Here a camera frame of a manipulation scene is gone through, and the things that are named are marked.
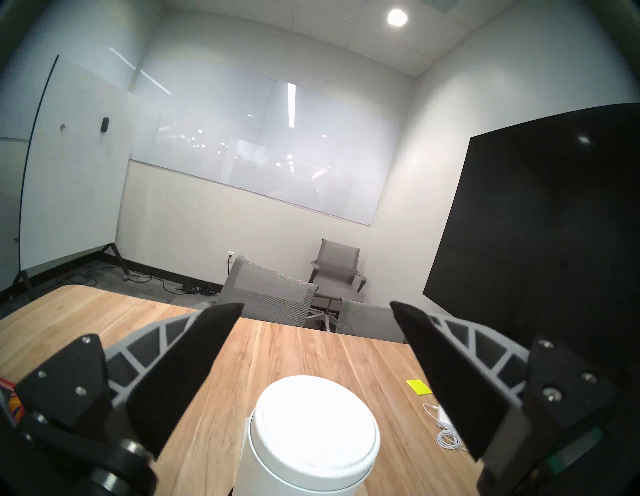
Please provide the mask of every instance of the yellow sticky note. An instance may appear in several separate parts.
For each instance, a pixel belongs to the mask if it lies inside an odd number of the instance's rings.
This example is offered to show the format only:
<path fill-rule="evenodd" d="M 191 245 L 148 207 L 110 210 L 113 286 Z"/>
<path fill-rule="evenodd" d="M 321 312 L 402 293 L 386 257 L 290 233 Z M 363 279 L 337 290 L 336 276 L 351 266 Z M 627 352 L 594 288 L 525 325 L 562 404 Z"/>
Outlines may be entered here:
<path fill-rule="evenodd" d="M 406 383 L 411 386 L 411 389 L 413 389 L 418 396 L 431 394 L 431 389 L 427 388 L 427 385 L 420 379 L 414 379 L 412 381 L 407 381 Z"/>

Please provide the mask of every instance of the power outlet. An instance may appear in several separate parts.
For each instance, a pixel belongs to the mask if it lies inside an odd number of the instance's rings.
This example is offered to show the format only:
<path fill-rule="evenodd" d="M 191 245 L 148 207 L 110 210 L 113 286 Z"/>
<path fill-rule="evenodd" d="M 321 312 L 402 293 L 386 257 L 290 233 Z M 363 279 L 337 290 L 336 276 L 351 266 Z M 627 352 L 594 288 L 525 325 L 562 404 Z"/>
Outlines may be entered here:
<path fill-rule="evenodd" d="M 229 271 L 231 270 L 231 266 L 234 264 L 235 261 L 236 261 L 236 253 L 227 252 L 227 259 L 225 260 L 225 262 L 227 263 L 227 274 L 229 274 Z"/>

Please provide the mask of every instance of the power adapter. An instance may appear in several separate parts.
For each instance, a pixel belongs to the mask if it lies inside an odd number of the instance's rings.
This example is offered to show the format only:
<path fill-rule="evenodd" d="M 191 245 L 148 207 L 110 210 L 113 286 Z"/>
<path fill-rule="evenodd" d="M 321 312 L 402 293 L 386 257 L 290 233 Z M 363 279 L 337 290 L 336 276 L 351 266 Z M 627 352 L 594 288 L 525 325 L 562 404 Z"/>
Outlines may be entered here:
<path fill-rule="evenodd" d="M 444 411 L 444 408 L 442 408 L 441 406 L 438 407 L 436 423 L 438 424 L 438 427 L 456 432 L 456 428 L 453 426 L 453 424 L 451 423 L 451 420 L 449 420 L 449 416 L 446 414 L 446 412 Z"/>

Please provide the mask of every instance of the white charging cable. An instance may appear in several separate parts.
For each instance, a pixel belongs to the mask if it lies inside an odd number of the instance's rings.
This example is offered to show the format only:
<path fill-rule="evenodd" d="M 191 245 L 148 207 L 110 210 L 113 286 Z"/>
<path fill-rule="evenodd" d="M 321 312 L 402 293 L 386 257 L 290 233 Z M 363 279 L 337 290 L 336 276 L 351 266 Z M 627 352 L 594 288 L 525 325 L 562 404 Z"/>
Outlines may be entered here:
<path fill-rule="evenodd" d="M 433 418 L 433 420 L 438 422 L 438 419 L 429 410 L 427 410 L 427 407 L 437 410 L 438 409 L 437 406 L 428 404 L 428 403 L 423 403 L 422 407 L 424 408 L 424 411 L 427 412 L 431 416 L 431 418 Z M 462 447 L 462 440 L 460 439 L 460 436 L 458 436 L 458 433 L 455 431 L 452 431 L 451 429 L 441 430 L 436 436 L 436 442 L 441 448 L 444 448 L 444 449 L 460 448 L 467 451 L 465 448 Z"/>

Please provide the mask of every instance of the whiteboard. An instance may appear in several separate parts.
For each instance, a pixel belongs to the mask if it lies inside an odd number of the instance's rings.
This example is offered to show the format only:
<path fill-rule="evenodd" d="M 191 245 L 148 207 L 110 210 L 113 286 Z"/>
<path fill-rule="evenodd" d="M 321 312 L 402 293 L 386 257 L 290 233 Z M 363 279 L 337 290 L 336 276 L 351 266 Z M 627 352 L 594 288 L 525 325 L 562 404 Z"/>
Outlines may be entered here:
<path fill-rule="evenodd" d="M 143 107 L 132 159 L 373 222 L 398 123 L 300 86 L 290 122 L 292 85 L 225 65 L 187 60 L 152 77 L 133 90 Z"/>
<path fill-rule="evenodd" d="M 139 112 L 138 97 L 58 58 L 24 172 L 21 270 L 115 241 Z"/>

